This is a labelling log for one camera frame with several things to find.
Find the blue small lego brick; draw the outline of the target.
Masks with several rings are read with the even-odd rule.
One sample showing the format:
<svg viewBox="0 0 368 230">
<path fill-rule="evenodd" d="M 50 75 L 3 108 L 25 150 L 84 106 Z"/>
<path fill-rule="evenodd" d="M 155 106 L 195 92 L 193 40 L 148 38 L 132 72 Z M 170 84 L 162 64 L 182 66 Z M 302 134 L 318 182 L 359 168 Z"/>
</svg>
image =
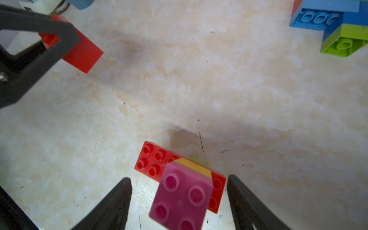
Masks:
<svg viewBox="0 0 368 230">
<path fill-rule="evenodd" d="M 323 41 L 325 41 L 342 24 L 368 26 L 368 5 L 363 2 L 359 12 L 344 12 L 327 27 L 324 32 Z"/>
</svg>

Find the lime green lego brick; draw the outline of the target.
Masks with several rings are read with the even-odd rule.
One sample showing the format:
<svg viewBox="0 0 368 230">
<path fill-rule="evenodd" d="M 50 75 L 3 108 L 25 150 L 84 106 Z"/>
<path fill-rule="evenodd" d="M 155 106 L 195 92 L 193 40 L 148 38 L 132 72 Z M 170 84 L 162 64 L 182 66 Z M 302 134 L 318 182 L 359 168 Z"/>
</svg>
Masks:
<svg viewBox="0 0 368 230">
<path fill-rule="evenodd" d="M 192 157 L 192 156 L 188 156 L 188 159 L 190 159 L 190 160 L 194 161 L 194 162 L 195 162 L 195 163 L 197 163 L 197 164 L 203 165 L 203 166 L 205 166 L 205 167 L 209 167 L 209 165 L 208 165 L 206 162 L 203 162 L 203 161 L 201 161 L 201 160 L 198 160 L 198 159 L 196 159 L 196 158 L 194 158 L 194 157 Z"/>
<path fill-rule="evenodd" d="M 367 26 L 342 24 L 324 32 L 321 53 L 346 58 L 367 44 Z"/>
</svg>

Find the magenta lego brick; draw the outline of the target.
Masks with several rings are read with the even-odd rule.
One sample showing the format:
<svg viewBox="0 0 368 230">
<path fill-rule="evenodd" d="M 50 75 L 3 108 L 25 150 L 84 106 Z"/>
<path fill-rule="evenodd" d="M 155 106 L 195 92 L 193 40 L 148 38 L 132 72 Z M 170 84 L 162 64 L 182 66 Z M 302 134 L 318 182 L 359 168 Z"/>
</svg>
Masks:
<svg viewBox="0 0 368 230">
<path fill-rule="evenodd" d="M 149 217 L 169 230 L 200 230 L 212 192 L 212 178 L 170 162 L 165 167 Z"/>
</svg>

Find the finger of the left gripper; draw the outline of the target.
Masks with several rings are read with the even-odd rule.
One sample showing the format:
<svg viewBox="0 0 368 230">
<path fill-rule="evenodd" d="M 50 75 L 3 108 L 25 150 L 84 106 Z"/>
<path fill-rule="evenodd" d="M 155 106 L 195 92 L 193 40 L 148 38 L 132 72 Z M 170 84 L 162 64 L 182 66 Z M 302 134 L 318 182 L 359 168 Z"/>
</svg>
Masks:
<svg viewBox="0 0 368 230">
<path fill-rule="evenodd" d="M 39 230 L 2 187 L 1 230 Z"/>
<path fill-rule="evenodd" d="M 60 59 L 67 55 L 80 38 L 68 22 L 47 15 L 1 5 L 1 29 L 29 31 L 58 36 L 49 49 L 39 41 L 17 55 L 1 48 L 1 108 L 18 102 Z"/>
</svg>

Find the red long lego brick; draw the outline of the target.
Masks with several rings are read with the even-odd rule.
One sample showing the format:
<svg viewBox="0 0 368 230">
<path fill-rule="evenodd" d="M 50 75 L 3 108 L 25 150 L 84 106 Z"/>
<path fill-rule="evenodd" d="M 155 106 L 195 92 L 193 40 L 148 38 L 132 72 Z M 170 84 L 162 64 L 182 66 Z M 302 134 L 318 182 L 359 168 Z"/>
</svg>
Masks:
<svg viewBox="0 0 368 230">
<path fill-rule="evenodd" d="M 193 158 L 181 156 L 171 150 L 149 141 L 146 141 L 143 144 L 142 150 L 135 165 L 135 170 L 157 182 L 160 182 L 166 164 L 181 158 L 191 161 L 211 171 L 214 190 L 212 192 L 208 210 L 217 214 L 226 185 L 226 178 L 222 173 L 209 168 L 199 161 L 195 161 Z"/>
</svg>

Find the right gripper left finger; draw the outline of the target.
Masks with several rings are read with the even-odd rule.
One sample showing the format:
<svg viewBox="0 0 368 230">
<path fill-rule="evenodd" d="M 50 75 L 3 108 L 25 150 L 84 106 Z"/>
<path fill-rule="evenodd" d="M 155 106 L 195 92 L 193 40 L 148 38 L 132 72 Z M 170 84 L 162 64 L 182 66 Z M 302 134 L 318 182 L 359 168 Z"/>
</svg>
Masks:
<svg viewBox="0 0 368 230">
<path fill-rule="evenodd" d="M 124 230 L 131 197 L 131 180 L 125 177 L 73 229 Z"/>
</svg>

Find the yellow lego brick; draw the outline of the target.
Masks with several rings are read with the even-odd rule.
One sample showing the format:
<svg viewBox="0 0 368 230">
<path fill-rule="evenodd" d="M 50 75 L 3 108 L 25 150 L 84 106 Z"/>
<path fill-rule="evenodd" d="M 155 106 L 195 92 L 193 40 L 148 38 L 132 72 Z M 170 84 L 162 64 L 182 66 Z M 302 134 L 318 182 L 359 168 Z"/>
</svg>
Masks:
<svg viewBox="0 0 368 230">
<path fill-rule="evenodd" d="M 198 173 L 201 173 L 209 178 L 212 178 L 212 174 L 211 174 L 211 171 L 197 163 L 194 163 L 190 160 L 187 160 L 185 158 L 180 158 L 180 159 L 177 159 L 175 160 L 175 162 L 181 164 L 181 165 L 184 165 L 186 166 L 187 168 L 190 168 Z"/>
</svg>

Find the blue long lego brick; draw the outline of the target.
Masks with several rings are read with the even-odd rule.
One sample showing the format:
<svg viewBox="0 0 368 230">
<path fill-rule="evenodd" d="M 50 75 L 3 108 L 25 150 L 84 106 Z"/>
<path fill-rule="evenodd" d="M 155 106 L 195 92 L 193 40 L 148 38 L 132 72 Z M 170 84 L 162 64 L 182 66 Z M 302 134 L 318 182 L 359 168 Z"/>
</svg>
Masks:
<svg viewBox="0 0 368 230">
<path fill-rule="evenodd" d="M 344 12 L 359 12 L 360 1 L 303 0 L 289 26 L 301 29 L 325 31 Z"/>
</svg>

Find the red square lego brick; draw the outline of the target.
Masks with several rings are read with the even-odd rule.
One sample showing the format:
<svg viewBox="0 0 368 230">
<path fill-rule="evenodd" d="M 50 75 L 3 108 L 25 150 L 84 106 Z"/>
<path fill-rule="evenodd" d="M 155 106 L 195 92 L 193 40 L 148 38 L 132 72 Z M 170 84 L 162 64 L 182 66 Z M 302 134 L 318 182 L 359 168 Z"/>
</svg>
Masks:
<svg viewBox="0 0 368 230">
<path fill-rule="evenodd" d="M 302 3 L 303 0 L 294 0 L 294 4 L 293 4 L 293 9 L 292 9 L 292 14 L 291 16 L 294 15 L 294 13 L 296 12 L 297 8 L 299 7 L 299 5 Z"/>
</svg>

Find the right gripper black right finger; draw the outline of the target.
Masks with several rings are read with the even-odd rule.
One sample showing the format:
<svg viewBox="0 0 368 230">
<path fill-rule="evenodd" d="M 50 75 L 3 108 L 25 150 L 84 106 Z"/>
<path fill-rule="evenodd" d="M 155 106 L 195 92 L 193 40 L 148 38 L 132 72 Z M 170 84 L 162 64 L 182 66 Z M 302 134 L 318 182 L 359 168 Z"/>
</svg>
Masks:
<svg viewBox="0 0 368 230">
<path fill-rule="evenodd" d="M 235 229 L 290 229 L 234 174 L 228 177 L 227 192 Z"/>
</svg>

